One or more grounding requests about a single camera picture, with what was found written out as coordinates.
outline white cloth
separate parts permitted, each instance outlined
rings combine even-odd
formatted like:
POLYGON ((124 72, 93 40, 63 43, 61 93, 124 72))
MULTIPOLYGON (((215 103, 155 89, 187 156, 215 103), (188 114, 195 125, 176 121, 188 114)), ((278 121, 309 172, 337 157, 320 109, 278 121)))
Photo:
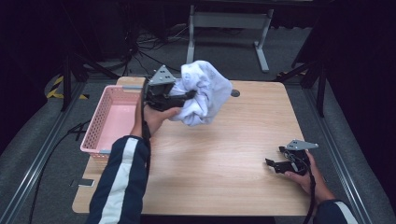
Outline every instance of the white cloth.
POLYGON ((184 64, 181 66, 181 78, 176 80, 170 95, 197 92, 194 98, 185 102, 180 113, 170 120, 181 120, 189 126, 209 124, 230 97, 232 90, 231 82, 211 63, 196 61, 184 64))

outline pink basket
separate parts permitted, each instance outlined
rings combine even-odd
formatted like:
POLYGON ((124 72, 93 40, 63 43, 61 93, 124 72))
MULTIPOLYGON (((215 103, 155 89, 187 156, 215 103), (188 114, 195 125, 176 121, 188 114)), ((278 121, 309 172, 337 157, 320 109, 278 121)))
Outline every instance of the pink basket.
POLYGON ((130 134, 134 127, 138 98, 138 92, 124 91, 122 86, 105 87, 82 140, 81 150, 94 158, 107 159, 113 143, 130 134))

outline black cable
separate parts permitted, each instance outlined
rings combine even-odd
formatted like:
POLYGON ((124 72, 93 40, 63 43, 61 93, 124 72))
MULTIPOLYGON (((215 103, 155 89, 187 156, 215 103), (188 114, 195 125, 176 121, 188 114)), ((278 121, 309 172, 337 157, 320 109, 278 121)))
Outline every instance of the black cable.
POLYGON ((147 75, 149 75, 149 71, 146 69, 146 67, 143 66, 143 64, 136 58, 136 56, 134 56, 134 58, 139 62, 140 66, 141 66, 143 69, 145 69, 147 75))
POLYGON ((177 37, 177 36, 178 36, 178 35, 182 35, 185 31, 188 30, 187 28, 188 28, 188 27, 182 29, 181 31, 177 32, 177 33, 176 33, 175 35, 173 35, 173 36, 171 36, 170 34, 167 35, 168 37, 167 37, 166 41, 164 41, 164 42, 161 41, 161 39, 154 37, 154 35, 150 35, 150 36, 148 37, 149 33, 147 33, 147 32, 141 33, 141 34, 139 35, 138 40, 137 40, 137 45, 138 45, 139 49, 144 50, 144 51, 149 51, 149 50, 152 50, 152 49, 160 49, 160 48, 162 48, 163 46, 176 43, 176 42, 179 41, 180 39, 183 39, 182 37, 177 37), (151 46, 151 47, 142 46, 142 44, 147 44, 148 42, 152 42, 152 46, 151 46))
POLYGON ((312 171, 311 171, 311 167, 310 166, 308 166, 302 159, 294 156, 294 154, 289 153, 289 152, 287 154, 288 154, 288 157, 287 157, 288 159, 291 159, 291 160, 297 159, 299 162, 301 162, 305 166, 306 170, 309 173, 309 179, 310 179, 310 182, 311 182, 311 184, 310 184, 311 202, 309 204, 308 213, 306 214, 305 220, 303 222, 303 224, 307 224, 309 222, 309 219, 311 219, 312 214, 314 212, 314 208, 315 208, 315 186, 316 186, 317 183, 315 181, 314 175, 312 175, 312 171))
MULTIPOLYGON (((128 61, 125 60, 121 63, 115 64, 115 65, 110 65, 109 67, 104 67, 104 68, 109 71, 114 71, 116 69, 122 68, 125 64, 128 64, 128 61)), ((97 70, 92 69, 92 68, 87 68, 87 67, 83 67, 83 68, 89 73, 100 73, 97 70)))
POLYGON ((44 174, 44 171, 45 171, 45 169, 46 169, 46 167, 47 167, 47 164, 48 164, 49 161, 50 161, 50 157, 52 156, 53 152, 55 151, 55 148, 56 148, 57 146, 59 146, 59 144, 61 144, 61 142, 67 137, 67 135, 69 135, 70 133, 73 133, 73 132, 74 132, 75 130, 77 130, 78 128, 83 127, 85 124, 87 124, 87 123, 90 122, 90 121, 91 121, 91 120, 89 119, 89 120, 85 121, 84 123, 80 123, 80 124, 76 125, 75 127, 71 128, 69 131, 67 131, 67 133, 66 133, 61 139, 59 139, 59 141, 58 141, 58 142, 55 144, 55 146, 51 149, 51 152, 49 153, 49 156, 47 157, 47 159, 46 159, 46 161, 45 161, 45 163, 44 163, 44 165, 43 165, 43 168, 42 168, 42 170, 41 170, 41 172, 40 172, 40 174, 39 174, 39 177, 38 177, 38 179, 37 179, 37 184, 36 184, 36 186, 35 186, 35 196, 34 196, 34 198, 33 198, 32 207, 30 208, 29 224, 31 224, 32 221, 33 221, 33 213, 34 213, 34 211, 35 211, 35 201, 37 200, 37 195, 38 195, 38 190, 39 190, 39 187, 40 187, 41 179, 42 179, 42 177, 43 177, 43 174, 44 174))
POLYGON ((122 77, 125 76, 125 72, 128 76, 128 63, 125 64, 124 71, 122 72, 122 77))
MULTIPOLYGON (((139 50, 139 53, 141 53, 141 54, 144 54, 145 56, 149 57, 151 60, 153 60, 153 61, 155 61, 155 62, 157 62, 157 63, 164 64, 164 63, 162 63, 162 62, 158 61, 157 59, 155 59, 155 58, 153 58, 153 57, 151 57, 151 56, 147 55, 147 54, 146 54, 146 53, 144 53, 144 52, 142 52, 141 50, 139 50)), ((172 69, 172 70, 174 70, 174 71, 180 72, 180 70, 179 70, 179 69, 176 69, 176 68, 170 67, 170 66, 168 66, 168 65, 165 65, 165 66, 166 66, 167 68, 169 68, 169 69, 172 69)))
POLYGON ((148 90, 148 83, 149 83, 149 77, 145 78, 145 82, 143 83, 143 89, 140 94, 140 105, 141 105, 141 119, 142 119, 142 138, 146 143, 146 146, 148 147, 148 160, 146 162, 146 171, 147 171, 147 178, 149 179, 149 167, 151 165, 151 143, 149 141, 151 137, 151 133, 149 132, 149 126, 148 123, 145 121, 145 100, 146 100, 146 94, 148 90))

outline wooden table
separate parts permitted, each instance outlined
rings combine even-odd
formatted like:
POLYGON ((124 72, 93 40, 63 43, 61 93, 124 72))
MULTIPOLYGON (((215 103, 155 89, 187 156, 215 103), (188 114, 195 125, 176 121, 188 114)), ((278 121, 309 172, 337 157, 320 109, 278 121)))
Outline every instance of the wooden table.
MULTIPOLYGON (((123 77, 118 84, 136 78, 123 77)), ((305 216, 309 197, 264 159, 285 161, 278 147, 303 139, 285 87, 233 81, 213 123, 189 127, 165 121, 152 137, 152 161, 143 214, 204 216, 305 216)), ((98 182, 105 162, 90 158, 83 178, 98 182)), ((88 213, 95 191, 80 187, 73 203, 88 213)))

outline striped sleeve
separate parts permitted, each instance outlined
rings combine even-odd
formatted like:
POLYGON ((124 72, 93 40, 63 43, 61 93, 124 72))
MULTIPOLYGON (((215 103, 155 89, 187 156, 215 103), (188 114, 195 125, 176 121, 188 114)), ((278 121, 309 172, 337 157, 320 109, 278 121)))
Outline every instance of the striped sleeve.
POLYGON ((87 224, 140 222, 148 157, 149 149, 140 138, 124 136, 113 144, 91 199, 87 224))
POLYGON ((358 224, 350 209, 339 200, 329 200, 318 206, 314 224, 358 224))

